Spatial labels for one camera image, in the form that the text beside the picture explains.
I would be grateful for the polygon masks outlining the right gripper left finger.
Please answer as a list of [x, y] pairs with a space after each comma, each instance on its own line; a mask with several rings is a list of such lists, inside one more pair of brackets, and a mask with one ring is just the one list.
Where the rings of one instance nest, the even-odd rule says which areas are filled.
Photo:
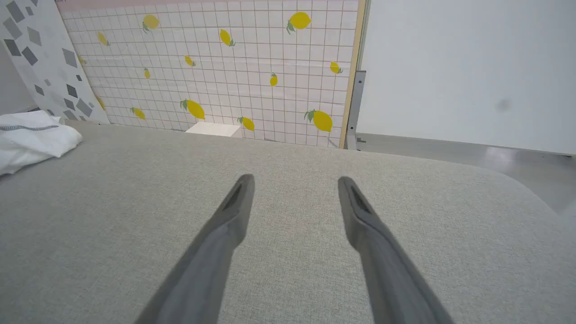
[[237, 179], [135, 324], [217, 324], [232, 256], [247, 233], [254, 191], [252, 174]]

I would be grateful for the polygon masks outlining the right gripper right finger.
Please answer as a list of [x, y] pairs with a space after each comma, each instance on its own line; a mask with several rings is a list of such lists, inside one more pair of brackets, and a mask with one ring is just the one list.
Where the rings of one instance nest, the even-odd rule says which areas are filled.
[[455, 324], [358, 185], [338, 179], [344, 229], [358, 252], [375, 324]]

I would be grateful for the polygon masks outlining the white long-sleeve shirt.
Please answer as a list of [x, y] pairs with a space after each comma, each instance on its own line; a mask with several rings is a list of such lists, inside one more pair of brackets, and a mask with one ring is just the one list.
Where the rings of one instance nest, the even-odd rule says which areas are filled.
[[60, 158], [83, 140], [61, 117], [45, 111], [0, 115], [0, 176], [50, 158]]

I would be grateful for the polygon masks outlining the white foam block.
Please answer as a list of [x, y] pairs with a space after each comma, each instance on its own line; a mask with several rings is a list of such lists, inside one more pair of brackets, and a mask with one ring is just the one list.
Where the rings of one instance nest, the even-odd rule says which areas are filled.
[[243, 138], [242, 130], [238, 125], [227, 125], [209, 122], [195, 123], [195, 125], [186, 130], [185, 133]]

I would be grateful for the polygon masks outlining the lemon print grid panel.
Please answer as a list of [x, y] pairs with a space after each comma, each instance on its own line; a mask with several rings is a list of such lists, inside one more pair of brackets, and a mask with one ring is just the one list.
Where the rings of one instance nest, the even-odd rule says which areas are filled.
[[366, 0], [56, 0], [111, 123], [343, 146]]

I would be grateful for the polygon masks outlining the grey terrazzo pattern panel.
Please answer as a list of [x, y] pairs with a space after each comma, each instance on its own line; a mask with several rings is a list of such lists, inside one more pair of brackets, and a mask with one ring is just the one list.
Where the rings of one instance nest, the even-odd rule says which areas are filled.
[[68, 120], [110, 123], [55, 0], [0, 0], [0, 45], [39, 109]]

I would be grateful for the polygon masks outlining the grey metal stand bracket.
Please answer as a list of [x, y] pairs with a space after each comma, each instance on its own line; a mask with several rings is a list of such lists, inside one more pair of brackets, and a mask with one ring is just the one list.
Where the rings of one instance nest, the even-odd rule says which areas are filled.
[[348, 111], [347, 131], [345, 138], [345, 148], [348, 150], [358, 150], [358, 138], [356, 128], [360, 112], [361, 98], [363, 94], [366, 71], [360, 70], [355, 72], [354, 84], [352, 87], [350, 110]]

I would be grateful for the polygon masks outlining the wooden panel frame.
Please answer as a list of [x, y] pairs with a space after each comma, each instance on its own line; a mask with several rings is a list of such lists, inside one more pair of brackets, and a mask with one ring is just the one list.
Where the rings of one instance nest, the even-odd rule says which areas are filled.
[[343, 114], [343, 124], [340, 133], [339, 149], [355, 149], [353, 145], [348, 143], [348, 135], [351, 135], [352, 131], [350, 117], [352, 115], [352, 98], [353, 90], [355, 86], [356, 71], [358, 68], [358, 63], [360, 59], [360, 48], [362, 44], [362, 34], [364, 27], [364, 20], [366, 15], [366, 7], [370, 0], [358, 0], [357, 18], [354, 29], [354, 39], [352, 43], [352, 57], [350, 64], [350, 73], [348, 76], [348, 86], [347, 86], [347, 96], [346, 102], [344, 104], [344, 114]]

